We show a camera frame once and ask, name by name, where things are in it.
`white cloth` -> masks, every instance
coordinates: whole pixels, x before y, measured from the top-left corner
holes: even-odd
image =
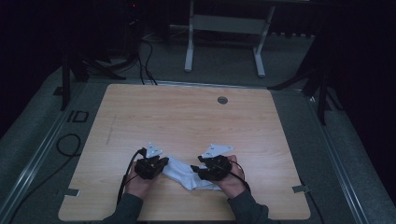
[[[193,189],[213,189],[221,190],[219,186],[213,184],[210,181],[202,180],[197,173],[195,173],[191,167],[172,156],[169,158],[168,164],[163,168],[163,174],[167,175],[173,180],[176,180],[184,188],[188,190]]]

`forearm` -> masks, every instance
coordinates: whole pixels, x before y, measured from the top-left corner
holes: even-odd
[[[134,224],[142,210],[143,200],[133,194],[124,193],[116,211],[110,217],[105,218],[101,224]]]
[[[229,199],[228,204],[231,206],[238,224],[272,223],[272,220],[268,218],[268,207],[256,203],[247,190]]]

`dark background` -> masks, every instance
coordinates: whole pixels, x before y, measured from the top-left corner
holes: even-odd
[[[70,46],[103,61],[120,49],[126,15],[121,1],[110,2],[0,2],[1,136],[59,68],[62,52]],[[341,1],[315,2],[281,4],[270,31],[317,36],[305,62],[316,66],[318,59],[329,61],[331,86],[395,202],[396,6],[390,1],[343,1],[342,7],[334,7]],[[211,6],[203,1],[196,10],[265,18],[254,5],[243,11],[233,5]],[[168,24],[188,24],[188,8],[185,0],[149,1],[147,22],[166,38]]]

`table top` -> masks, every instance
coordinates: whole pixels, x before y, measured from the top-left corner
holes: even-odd
[[[218,102],[220,96],[228,103]],[[109,85],[100,105],[70,189],[61,220],[100,220],[116,207],[120,182],[135,152],[152,142],[187,164],[210,144],[230,145],[258,203],[269,218],[307,219],[309,207],[287,139],[267,90]],[[234,220],[221,191],[184,189],[160,175],[145,199],[139,220]]]

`round hole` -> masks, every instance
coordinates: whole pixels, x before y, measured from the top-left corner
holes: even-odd
[[[228,99],[227,99],[227,97],[225,97],[225,96],[220,96],[220,97],[218,98],[218,102],[219,102],[219,104],[221,104],[221,105],[225,105],[225,104],[228,103]]]

